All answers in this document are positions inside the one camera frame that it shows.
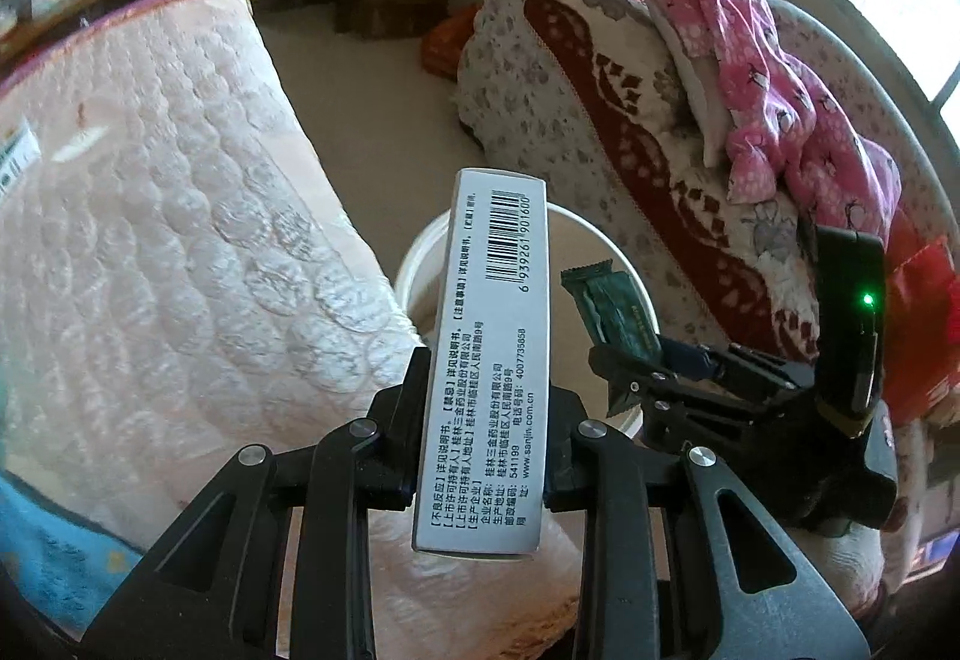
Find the pink penguin print fabric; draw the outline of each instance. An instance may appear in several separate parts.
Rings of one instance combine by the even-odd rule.
[[[728,199],[758,203],[784,177],[817,224],[886,244],[901,181],[885,150],[858,136],[827,87],[779,46],[766,0],[664,0],[691,59],[715,56],[733,116]]]

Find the metal screw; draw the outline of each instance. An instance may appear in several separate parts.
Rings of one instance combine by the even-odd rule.
[[[376,422],[373,419],[354,419],[350,422],[350,435],[354,438],[369,438],[376,433]]]
[[[717,455],[706,446],[694,446],[686,455],[690,458],[690,462],[699,465],[701,468],[709,468],[710,465],[715,465],[717,462]]]
[[[584,438],[602,438],[607,434],[607,426],[596,419],[584,419],[577,425],[577,430]]]
[[[237,459],[240,460],[241,465],[259,465],[266,458],[267,449],[258,444],[245,446],[240,449],[240,454],[237,454]]]

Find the green packet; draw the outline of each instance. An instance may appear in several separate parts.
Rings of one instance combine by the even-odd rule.
[[[661,363],[661,344],[634,280],[622,270],[614,272],[612,259],[563,270],[560,285],[576,302],[594,345],[604,343]]]

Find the quilted mattress pad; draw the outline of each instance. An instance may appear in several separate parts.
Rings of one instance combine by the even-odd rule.
[[[0,88],[0,131],[24,118],[42,159],[0,201],[8,471],[147,547],[243,444],[308,446],[402,380],[419,340],[246,0],[143,0],[73,35]],[[382,657],[528,657],[570,624],[553,521],[503,566],[414,554],[411,513],[371,517]]]

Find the barcode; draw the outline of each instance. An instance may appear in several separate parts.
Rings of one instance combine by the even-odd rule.
[[[490,193],[487,280],[520,283],[520,195]]]

